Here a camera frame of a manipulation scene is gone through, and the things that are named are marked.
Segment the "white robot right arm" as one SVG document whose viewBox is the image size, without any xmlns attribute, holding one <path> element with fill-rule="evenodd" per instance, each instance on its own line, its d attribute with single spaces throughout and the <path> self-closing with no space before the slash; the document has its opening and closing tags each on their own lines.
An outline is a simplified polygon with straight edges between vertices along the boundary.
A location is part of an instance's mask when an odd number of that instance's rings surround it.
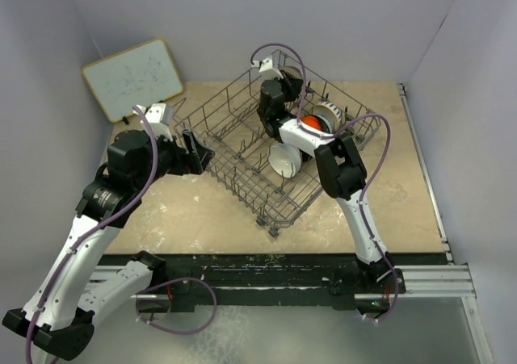
<svg viewBox="0 0 517 364">
<path fill-rule="evenodd" d="M 287 105 L 305 96 L 298 69 L 284 66 L 267 74 L 261 84 L 258 117 L 267 135 L 276 142 L 269 163 L 276 173 L 291 178 L 307 155 L 316 162 L 323 190 L 341 207 L 355 244 L 360 286 L 378 292 L 393 268 L 376 229 L 366 196 L 367 170 L 352 136 L 339 133 L 343 113 L 332 102 L 321 100 L 300 118 Z"/>
</svg>

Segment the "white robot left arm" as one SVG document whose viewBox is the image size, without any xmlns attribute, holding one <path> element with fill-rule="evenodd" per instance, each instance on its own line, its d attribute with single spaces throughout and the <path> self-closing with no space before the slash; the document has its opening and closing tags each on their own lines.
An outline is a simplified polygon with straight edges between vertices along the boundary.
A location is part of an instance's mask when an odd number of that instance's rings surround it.
<svg viewBox="0 0 517 364">
<path fill-rule="evenodd" d="M 179 146 L 174 137 L 127 130 L 108 147 L 106 162 L 82 192 L 72 228 L 48 276 L 23 307 L 8 311 L 2 320 L 24 337 L 26 362 L 75 359 L 99 324 L 129 296 L 172 286 L 165 261 L 140 251 L 114 276 L 86 290 L 106 248 L 152 183 L 165 175 L 202 174 L 214 158 L 192 131 L 184 130 L 182 136 L 184 144 Z"/>
</svg>

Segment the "brown glazed bowl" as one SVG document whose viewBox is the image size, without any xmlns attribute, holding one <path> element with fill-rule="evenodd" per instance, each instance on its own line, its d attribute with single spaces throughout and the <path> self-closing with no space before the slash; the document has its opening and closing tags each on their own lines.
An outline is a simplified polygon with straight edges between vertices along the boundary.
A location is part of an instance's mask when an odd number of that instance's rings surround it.
<svg viewBox="0 0 517 364">
<path fill-rule="evenodd" d="M 285 65 L 285 66 L 280 66 L 279 70 L 282 73 L 284 78 L 288 77 L 289 79 L 298 80 L 298 81 L 304 80 L 304 76 L 303 76 L 302 72 L 297 67 Z"/>
</svg>

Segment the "grey wire dish rack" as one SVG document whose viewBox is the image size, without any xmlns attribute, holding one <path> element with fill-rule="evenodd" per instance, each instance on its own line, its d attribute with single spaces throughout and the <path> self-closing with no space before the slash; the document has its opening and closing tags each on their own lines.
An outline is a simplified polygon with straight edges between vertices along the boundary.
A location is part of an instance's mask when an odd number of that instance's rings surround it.
<svg viewBox="0 0 517 364">
<path fill-rule="evenodd" d="M 296 117 L 310 113 L 321 100 L 330 101 L 324 90 L 311 86 L 303 63 L 289 64 L 281 52 L 272 56 L 279 67 L 297 67 L 304 76 L 305 96 L 287 105 Z M 204 104 L 188 110 L 180 103 L 174 122 L 177 128 L 192 130 L 201 144 L 215 152 L 208 172 L 256 215 L 258 224 L 268 227 L 270 234 L 276 236 L 281 229 L 292 226 L 326 192 L 312 157 L 302 157 L 301 169 L 293 178 L 280 176 L 271 168 L 269 149 L 276 141 L 267 135 L 257 113 L 263 81 L 258 70 L 250 67 Z M 379 115 L 349 115 L 338 108 L 343 113 L 338 132 L 352 136 L 360 155 L 362 146 L 356 140 L 355 125 L 366 119 L 378 120 Z"/>
</svg>

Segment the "white orange rimmed striped bowl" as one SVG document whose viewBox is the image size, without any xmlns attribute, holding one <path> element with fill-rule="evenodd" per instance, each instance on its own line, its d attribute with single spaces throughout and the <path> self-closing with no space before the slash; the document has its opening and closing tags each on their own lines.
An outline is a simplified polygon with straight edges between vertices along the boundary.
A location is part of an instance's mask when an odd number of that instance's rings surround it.
<svg viewBox="0 0 517 364">
<path fill-rule="evenodd" d="M 324 132 L 335 133 L 343 124 L 343 113 L 330 101 L 321 101 L 316 104 L 312 114 L 322 120 Z"/>
</svg>

